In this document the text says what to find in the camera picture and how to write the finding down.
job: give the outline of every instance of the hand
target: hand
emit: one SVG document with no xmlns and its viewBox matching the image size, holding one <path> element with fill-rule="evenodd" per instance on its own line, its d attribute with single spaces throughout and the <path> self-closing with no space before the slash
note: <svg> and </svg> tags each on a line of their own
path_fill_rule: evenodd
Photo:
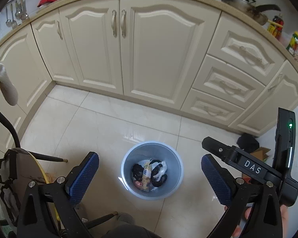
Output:
<svg viewBox="0 0 298 238">
<path fill-rule="evenodd" d="M 249 207 L 245 211 L 245 218 L 246 220 L 248 219 L 251 211 L 251 207 Z M 282 223 L 283 223 L 283 238 L 286 237 L 287 235 L 287 230 L 288 230 L 288 208 L 285 205 L 280 206 L 280 213 L 282 214 Z M 242 229 L 237 226 L 235 231 L 233 232 L 232 236 L 233 237 L 239 237 L 241 235 Z"/>
</svg>

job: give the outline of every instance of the screw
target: screw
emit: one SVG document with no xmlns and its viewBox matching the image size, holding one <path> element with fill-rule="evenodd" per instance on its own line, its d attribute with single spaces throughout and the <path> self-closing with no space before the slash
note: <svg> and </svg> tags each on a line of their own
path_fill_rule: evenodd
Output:
<svg viewBox="0 0 298 238">
<path fill-rule="evenodd" d="M 58 183 L 63 183 L 65 181 L 65 177 L 61 176 L 56 180 Z"/>
<path fill-rule="evenodd" d="M 35 185 L 35 181 L 30 181 L 30 182 L 29 182 L 29 187 L 32 188 L 34 185 Z"/>
<path fill-rule="evenodd" d="M 244 183 L 244 180 L 242 178 L 236 178 L 236 182 L 238 184 L 243 184 Z"/>
<path fill-rule="evenodd" d="M 274 184 L 271 181 L 267 181 L 266 184 L 267 184 L 268 187 L 273 187 L 274 186 Z"/>
</svg>

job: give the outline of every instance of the drawer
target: drawer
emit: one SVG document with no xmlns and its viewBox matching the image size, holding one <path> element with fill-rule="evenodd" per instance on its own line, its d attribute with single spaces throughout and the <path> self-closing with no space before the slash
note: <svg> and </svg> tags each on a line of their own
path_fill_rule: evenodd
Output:
<svg viewBox="0 0 298 238">
<path fill-rule="evenodd" d="M 298 73 L 285 61 L 258 99 L 229 127 L 260 136 L 277 123 L 278 107 L 294 110 L 297 105 Z"/>
<path fill-rule="evenodd" d="M 272 80 L 285 60 L 258 32 L 224 12 L 207 53 L 245 71 L 264 85 Z"/>
<path fill-rule="evenodd" d="M 247 108 L 265 86 L 234 66 L 206 55 L 192 87 Z"/>
<path fill-rule="evenodd" d="M 243 109 L 220 98 L 191 89 L 181 111 L 229 125 Z"/>
</svg>

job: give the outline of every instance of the white cloth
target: white cloth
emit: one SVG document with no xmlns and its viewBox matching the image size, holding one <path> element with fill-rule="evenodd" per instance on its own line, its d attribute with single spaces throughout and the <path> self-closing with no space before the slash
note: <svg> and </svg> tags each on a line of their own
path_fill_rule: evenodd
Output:
<svg viewBox="0 0 298 238">
<path fill-rule="evenodd" d="M 16 105 L 18 102 L 18 91 L 10 81 L 7 71 L 2 63 L 0 63 L 0 90 L 9 105 Z"/>
</svg>

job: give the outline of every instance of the pan handle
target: pan handle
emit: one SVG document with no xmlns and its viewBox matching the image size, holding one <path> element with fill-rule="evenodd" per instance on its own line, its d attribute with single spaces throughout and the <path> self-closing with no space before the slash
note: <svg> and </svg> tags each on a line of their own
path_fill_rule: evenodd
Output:
<svg viewBox="0 0 298 238">
<path fill-rule="evenodd" d="M 278 5 L 276 4 L 263 4 L 263 5 L 259 5 L 255 7 L 255 10 L 257 12 L 264 12 L 264 11 L 270 11 L 270 10 L 274 10 L 274 11 L 281 11 L 281 9 L 279 8 Z"/>
</svg>

